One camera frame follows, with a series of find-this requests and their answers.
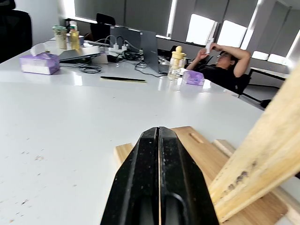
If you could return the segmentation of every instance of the wooden block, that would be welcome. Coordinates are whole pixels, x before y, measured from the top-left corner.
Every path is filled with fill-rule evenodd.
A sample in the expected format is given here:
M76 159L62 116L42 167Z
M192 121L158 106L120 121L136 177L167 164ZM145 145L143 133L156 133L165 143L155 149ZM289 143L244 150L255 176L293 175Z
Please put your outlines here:
M175 131L181 143L202 170L207 184L210 184L228 160L228 156L223 154L192 127L179 127L172 130ZM131 144L116 147L115 153L117 160L124 161L131 150ZM286 214L286 212L287 207L285 204L283 204L275 195L267 194L265 197L258 199L223 224L274 225L284 214Z
M228 157L235 152L235 148L226 140L214 140L213 144ZM294 225L300 224L300 203L281 187L275 188L272 193L287 206L287 217Z
M221 222L300 171L299 83L300 64L210 184Z
M132 149L133 146L131 143L119 145L114 148L114 154L120 166L123 164Z

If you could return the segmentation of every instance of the person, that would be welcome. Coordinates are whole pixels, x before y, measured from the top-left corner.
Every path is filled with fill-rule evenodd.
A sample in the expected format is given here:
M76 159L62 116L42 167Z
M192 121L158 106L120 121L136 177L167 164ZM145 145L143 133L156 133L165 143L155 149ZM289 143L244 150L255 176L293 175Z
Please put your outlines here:
M208 79L224 88L235 91L236 78L242 76L250 62L250 53L240 48L229 47L212 43L210 51L215 50L221 52L217 57L215 65L198 65L205 59L206 49L201 49L196 58L189 64L187 70L194 70L204 75Z

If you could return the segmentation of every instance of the window blind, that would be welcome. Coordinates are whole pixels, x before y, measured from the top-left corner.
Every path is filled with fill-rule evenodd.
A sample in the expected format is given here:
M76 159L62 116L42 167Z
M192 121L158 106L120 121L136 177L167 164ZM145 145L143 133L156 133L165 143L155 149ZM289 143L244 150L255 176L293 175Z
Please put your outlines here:
M125 0L74 0L75 15L96 19L97 13L112 16L118 25L124 24Z
M261 35L257 51L263 53L271 52L271 48L279 35L288 10L289 8L287 6L279 2L275 3L272 13L268 19L266 28Z
M248 27L256 5L257 0L229 0L225 20Z
M227 2L228 0L196 0L194 13L220 23L222 22Z
M271 53L286 57L300 29L300 10L291 10Z
M166 36L172 0L127 0L126 26Z

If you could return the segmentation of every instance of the yellow bottle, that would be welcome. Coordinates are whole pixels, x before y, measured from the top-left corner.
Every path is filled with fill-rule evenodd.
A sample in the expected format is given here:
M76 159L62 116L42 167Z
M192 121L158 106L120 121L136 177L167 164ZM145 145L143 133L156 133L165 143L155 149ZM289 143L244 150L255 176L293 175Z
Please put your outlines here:
M76 30L70 31L71 49L79 49L79 32Z

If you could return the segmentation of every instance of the cup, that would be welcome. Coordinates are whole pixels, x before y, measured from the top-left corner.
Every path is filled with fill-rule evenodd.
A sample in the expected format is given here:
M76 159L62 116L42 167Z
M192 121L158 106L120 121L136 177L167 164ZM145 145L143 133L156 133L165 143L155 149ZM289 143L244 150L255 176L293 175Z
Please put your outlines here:
M56 44L60 49L67 49L67 29L63 26L53 26Z

